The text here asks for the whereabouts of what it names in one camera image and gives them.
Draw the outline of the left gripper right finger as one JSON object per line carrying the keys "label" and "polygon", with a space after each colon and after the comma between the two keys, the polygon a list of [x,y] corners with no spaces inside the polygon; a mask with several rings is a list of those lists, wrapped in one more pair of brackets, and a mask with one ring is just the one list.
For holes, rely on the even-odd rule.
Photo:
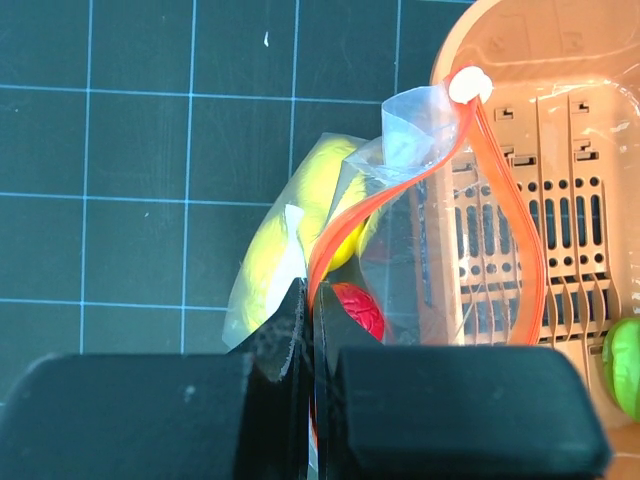
{"label": "left gripper right finger", "polygon": [[313,308],[322,479],[598,479],[613,452],[545,347],[385,346],[323,286]]}

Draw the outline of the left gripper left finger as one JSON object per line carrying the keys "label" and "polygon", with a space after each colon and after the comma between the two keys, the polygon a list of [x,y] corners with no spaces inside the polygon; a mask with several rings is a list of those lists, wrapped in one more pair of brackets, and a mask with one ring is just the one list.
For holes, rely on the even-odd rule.
{"label": "left gripper left finger", "polygon": [[305,478],[305,293],[226,354],[39,359],[1,416],[2,477]]}

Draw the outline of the red apple toy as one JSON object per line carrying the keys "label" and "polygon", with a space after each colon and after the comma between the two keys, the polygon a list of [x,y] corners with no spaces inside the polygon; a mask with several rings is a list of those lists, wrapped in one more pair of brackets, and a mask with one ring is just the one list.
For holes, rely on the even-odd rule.
{"label": "red apple toy", "polygon": [[332,288],[345,312],[376,340],[382,341],[385,319],[374,298],[352,283],[336,283]]}

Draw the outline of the single clear zip bag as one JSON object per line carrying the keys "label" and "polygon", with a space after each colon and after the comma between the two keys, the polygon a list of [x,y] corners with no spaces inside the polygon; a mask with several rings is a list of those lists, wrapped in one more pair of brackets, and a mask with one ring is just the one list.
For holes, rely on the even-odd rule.
{"label": "single clear zip bag", "polygon": [[[307,303],[323,286],[366,290],[385,319],[381,342],[532,345],[544,309],[541,241],[485,104],[493,84],[466,66],[385,100],[382,132],[343,160],[332,206],[364,177],[366,195],[327,223],[307,265]],[[343,240],[375,210],[377,231],[324,275]]]}

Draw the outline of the yellow mango toy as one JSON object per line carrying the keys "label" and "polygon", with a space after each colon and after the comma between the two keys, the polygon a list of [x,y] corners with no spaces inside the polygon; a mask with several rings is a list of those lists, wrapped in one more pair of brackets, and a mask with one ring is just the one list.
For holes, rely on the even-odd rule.
{"label": "yellow mango toy", "polygon": [[307,278],[307,265],[330,213],[359,202],[360,181],[332,206],[342,162],[362,138],[324,134],[299,165],[254,234],[234,282],[223,339],[235,346],[257,330],[281,305],[292,282]]}

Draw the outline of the orange plastic basket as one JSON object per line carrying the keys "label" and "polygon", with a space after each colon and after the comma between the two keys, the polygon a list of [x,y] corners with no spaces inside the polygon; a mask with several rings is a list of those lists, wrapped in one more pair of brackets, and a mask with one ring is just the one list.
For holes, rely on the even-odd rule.
{"label": "orange plastic basket", "polygon": [[488,113],[543,241],[539,340],[582,374],[634,475],[639,424],[607,385],[606,336],[639,313],[639,5],[477,1],[433,75],[466,63],[493,81]]}

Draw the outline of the yellow lemon toy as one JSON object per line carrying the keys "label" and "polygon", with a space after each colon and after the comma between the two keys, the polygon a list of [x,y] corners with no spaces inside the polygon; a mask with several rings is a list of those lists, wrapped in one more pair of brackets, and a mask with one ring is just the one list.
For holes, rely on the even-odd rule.
{"label": "yellow lemon toy", "polygon": [[[332,209],[329,222],[332,222],[348,208],[361,201],[365,195],[365,180],[361,174],[358,174],[350,182],[349,187],[340,198],[337,206]],[[333,254],[331,262],[325,270],[324,275],[342,267],[354,254],[357,256],[361,255],[362,249],[378,229],[378,223],[381,219],[382,212],[382,208],[375,210],[363,222],[358,224],[356,228],[343,240],[336,252]]]}

